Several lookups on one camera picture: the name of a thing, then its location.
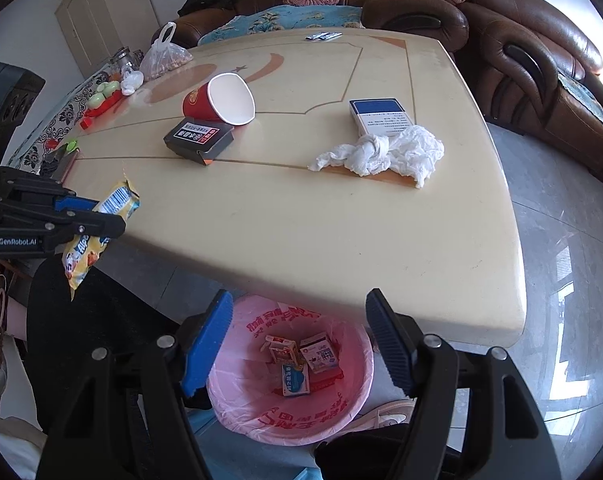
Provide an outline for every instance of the crumpled napkin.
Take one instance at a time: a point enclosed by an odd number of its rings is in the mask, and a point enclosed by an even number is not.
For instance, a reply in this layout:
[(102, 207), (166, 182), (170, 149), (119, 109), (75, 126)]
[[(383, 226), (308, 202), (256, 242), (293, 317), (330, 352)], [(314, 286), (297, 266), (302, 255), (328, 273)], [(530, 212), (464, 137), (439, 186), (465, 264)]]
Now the crumpled napkin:
[(139, 70), (127, 72), (121, 82), (122, 94), (133, 95), (144, 83), (144, 74)]
[(340, 144), (322, 153), (308, 169), (344, 166), (359, 176), (392, 170), (417, 181), (417, 188), (435, 171), (435, 162), (443, 157), (443, 143), (423, 126), (409, 126), (389, 136), (365, 134), (357, 144)]

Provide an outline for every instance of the black pants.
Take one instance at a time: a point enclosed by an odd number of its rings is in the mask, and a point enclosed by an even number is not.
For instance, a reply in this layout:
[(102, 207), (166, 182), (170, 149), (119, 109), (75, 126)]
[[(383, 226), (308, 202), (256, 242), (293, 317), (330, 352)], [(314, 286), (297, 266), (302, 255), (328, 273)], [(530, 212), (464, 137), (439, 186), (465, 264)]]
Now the black pants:
[(44, 433), (95, 348), (128, 352), (179, 327), (99, 269), (90, 270), (71, 302), (60, 256), (37, 269), (27, 312), (25, 367)]
[[(127, 352), (178, 328), (99, 269), (88, 273), (71, 302), (59, 256), (46, 260), (35, 274), (26, 323), (26, 371), (45, 433), (95, 348)], [(324, 480), (384, 480), (406, 430), (406, 424), (397, 424), (345, 434), (319, 446), (315, 461)], [(449, 452), (444, 469), (455, 470), (456, 452)]]
[[(315, 463), (324, 480), (385, 480), (406, 433), (408, 424), (346, 433), (320, 444)], [(454, 478), (459, 457), (459, 452), (447, 448), (439, 480)]]

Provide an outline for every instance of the red paper cup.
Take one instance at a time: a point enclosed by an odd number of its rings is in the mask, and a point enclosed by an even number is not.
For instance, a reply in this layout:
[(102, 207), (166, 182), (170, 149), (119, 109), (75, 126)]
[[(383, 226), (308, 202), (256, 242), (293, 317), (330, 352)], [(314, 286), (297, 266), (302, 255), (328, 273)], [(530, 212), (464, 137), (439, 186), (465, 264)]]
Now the red paper cup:
[(255, 118), (255, 100), (241, 76), (228, 72), (186, 95), (182, 110), (185, 117), (241, 126)]

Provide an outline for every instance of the table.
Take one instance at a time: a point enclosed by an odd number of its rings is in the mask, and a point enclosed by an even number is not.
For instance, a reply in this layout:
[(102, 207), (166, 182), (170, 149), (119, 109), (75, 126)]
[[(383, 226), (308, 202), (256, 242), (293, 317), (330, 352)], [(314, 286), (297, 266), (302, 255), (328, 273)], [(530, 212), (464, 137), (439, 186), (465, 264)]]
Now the table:
[[(364, 322), (379, 287), (395, 311), (450, 340), (509, 346), (526, 313), (520, 241), (488, 128), (443, 47), (430, 38), (339, 29), (257, 34), (192, 49), (96, 119), (65, 184), (101, 199), (126, 173), (142, 206), (126, 240), (228, 285)], [(186, 93), (237, 72), (257, 117), (210, 167), (164, 135)], [(395, 97), (445, 146), (424, 189), (386, 171), (307, 170), (357, 129), (348, 100)]]

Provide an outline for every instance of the pink trash can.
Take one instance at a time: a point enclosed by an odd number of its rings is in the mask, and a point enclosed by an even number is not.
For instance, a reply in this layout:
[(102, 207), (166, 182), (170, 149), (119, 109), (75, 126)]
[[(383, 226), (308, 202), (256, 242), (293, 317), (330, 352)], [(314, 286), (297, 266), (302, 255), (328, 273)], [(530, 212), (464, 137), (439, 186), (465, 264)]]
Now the pink trash can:
[[(339, 368), (310, 373), (308, 396), (283, 397), (281, 365), (261, 351), (266, 335), (299, 342), (326, 332)], [(373, 383), (373, 349), (362, 325), (259, 296), (244, 296), (208, 377), (226, 428), (265, 444), (304, 446), (337, 433), (361, 410)]]

